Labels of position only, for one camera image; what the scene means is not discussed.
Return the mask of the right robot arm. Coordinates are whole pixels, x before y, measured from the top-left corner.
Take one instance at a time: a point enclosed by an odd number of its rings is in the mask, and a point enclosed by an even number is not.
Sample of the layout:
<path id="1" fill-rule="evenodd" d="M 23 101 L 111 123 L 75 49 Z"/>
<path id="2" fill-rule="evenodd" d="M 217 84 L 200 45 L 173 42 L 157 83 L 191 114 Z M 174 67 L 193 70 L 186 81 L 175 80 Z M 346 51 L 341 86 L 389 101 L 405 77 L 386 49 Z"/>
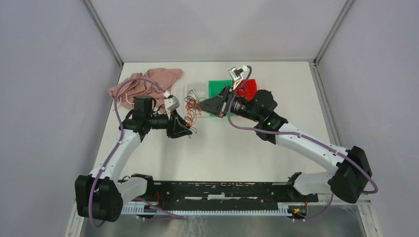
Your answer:
<path id="1" fill-rule="evenodd" d="M 317 163 L 325 169 L 322 173 L 296 173 L 286 186 L 286 197 L 299 201 L 309 194 L 332 194 L 340 200 L 355 204 L 365 187 L 371 183 L 373 193 L 377 185 L 372 181 L 372 171 L 363 149 L 347 149 L 321 141 L 295 127 L 274 110 L 277 102 L 270 91 L 258 90 L 251 100 L 237 97 L 229 86 L 215 96 L 198 103 L 202 111 L 223 118 L 235 114 L 256 122 L 248 130 L 254 131 L 263 141 L 288 148 Z"/>

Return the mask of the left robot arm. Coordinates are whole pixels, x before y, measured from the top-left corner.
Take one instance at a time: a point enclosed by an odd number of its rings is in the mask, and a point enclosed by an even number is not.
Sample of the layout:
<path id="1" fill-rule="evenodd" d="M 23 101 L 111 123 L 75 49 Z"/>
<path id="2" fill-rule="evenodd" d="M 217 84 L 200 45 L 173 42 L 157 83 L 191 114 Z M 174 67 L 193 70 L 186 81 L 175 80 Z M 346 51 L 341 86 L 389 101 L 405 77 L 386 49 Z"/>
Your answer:
<path id="1" fill-rule="evenodd" d="M 134 174 L 127 181 L 119 183 L 127 161 L 152 129 L 165 130 L 171 139 L 193 133 L 176 111 L 179 100 L 175 96 L 167 95 L 164 114 L 154 111 L 155 104 L 156 99 L 150 96 L 136 97 L 134 108 L 120 121 L 118 136 L 106 158 L 88 175 L 80 175 L 75 180 L 79 216 L 91 221 L 115 222 L 129 202 L 137 197 L 148 201 L 155 196 L 151 176 Z"/>

